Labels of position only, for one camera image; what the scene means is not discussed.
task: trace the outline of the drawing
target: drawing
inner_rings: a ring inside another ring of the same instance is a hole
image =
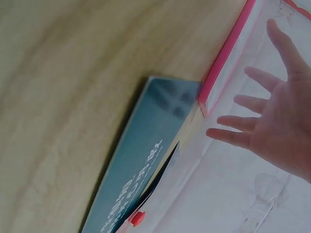
[[[255,233],[269,219],[269,213],[283,204],[289,197],[286,185],[290,180],[288,173],[280,179],[276,175],[258,174],[254,182],[255,202],[245,213],[240,227],[232,233]]]
[[[292,16],[295,13],[294,8],[287,5],[287,3],[285,3],[283,0],[280,0],[279,8],[276,13],[277,18],[286,17],[290,27],[292,27]]]

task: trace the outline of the hand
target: hand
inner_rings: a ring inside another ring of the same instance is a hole
[[[311,183],[311,69],[272,19],[267,23],[267,32],[287,69],[287,82],[247,67],[245,73],[271,97],[236,96],[234,102],[261,117],[221,116],[218,124],[241,132],[209,129],[207,136],[250,150]]]

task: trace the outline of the teal book cover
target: teal book cover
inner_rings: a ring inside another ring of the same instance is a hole
[[[130,116],[88,213],[82,233],[114,233],[196,103],[201,84],[149,78]]]

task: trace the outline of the wood grain surface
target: wood grain surface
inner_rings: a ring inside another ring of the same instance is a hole
[[[1,0],[0,232],[78,232],[144,77],[202,80],[244,3]]]

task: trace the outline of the red knob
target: red knob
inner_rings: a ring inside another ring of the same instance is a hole
[[[146,213],[145,212],[137,212],[137,214],[132,218],[131,223],[133,227],[138,226],[144,220]]]

